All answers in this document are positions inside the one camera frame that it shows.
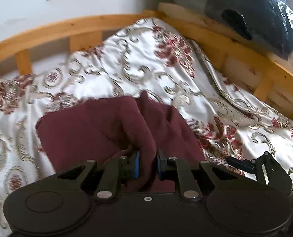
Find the maroon long-sleeve sweater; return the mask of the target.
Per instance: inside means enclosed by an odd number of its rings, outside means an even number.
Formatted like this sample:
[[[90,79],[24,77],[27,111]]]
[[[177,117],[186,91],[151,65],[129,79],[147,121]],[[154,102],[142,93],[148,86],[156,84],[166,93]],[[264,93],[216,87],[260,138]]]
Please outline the maroon long-sleeve sweater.
[[[194,165],[204,159],[202,145],[184,118],[171,105],[140,97],[123,96],[87,100],[40,118],[36,132],[56,172],[94,159],[105,163],[113,157],[140,151],[139,178],[127,183],[130,192],[170,192],[171,181],[157,177],[157,151]]]

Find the plastic bag of clothes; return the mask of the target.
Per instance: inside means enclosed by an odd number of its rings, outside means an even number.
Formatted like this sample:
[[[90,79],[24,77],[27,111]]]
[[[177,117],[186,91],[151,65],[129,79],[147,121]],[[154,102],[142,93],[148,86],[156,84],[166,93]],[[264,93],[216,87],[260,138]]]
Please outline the plastic bag of clothes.
[[[174,0],[293,62],[293,9],[287,0]]]

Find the floral white satin bedspread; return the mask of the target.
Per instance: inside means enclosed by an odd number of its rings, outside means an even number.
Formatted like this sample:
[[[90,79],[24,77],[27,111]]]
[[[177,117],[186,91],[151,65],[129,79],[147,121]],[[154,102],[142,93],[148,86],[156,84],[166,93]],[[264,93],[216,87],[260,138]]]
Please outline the floral white satin bedspread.
[[[39,118],[90,98],[142,91],[179,110],[208,161],[268,151],[293,175],[293,121],[219,73],[200,45],[159,19],[141,19],[63,64],[0,80],[0,236],[10,233],[6,197],[54,173],[36,134]]]

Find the wooden bed frame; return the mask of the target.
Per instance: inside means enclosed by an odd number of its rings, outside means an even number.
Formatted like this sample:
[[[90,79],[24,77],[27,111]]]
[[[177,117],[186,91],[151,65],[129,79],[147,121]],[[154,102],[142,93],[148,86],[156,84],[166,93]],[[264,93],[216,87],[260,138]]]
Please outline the wooden bed frame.
[[[261,73],[253,92],[259,100],[265,101],[276,86],[293,97],[293,67],[289,61],[261,50],[251,41],[203,15],[169,3],[160,3],[157,11],[84,16],[29,29],[0,42],[0,62],[14,56],[19,73],[30,73],[31,48],[69,38],[70,52],[84,50],[99,44],[104,32],[121,29],[149,17],[159,18],[183,36],[195,40],[217,71],[222,72],[229,59],[235,58]]]

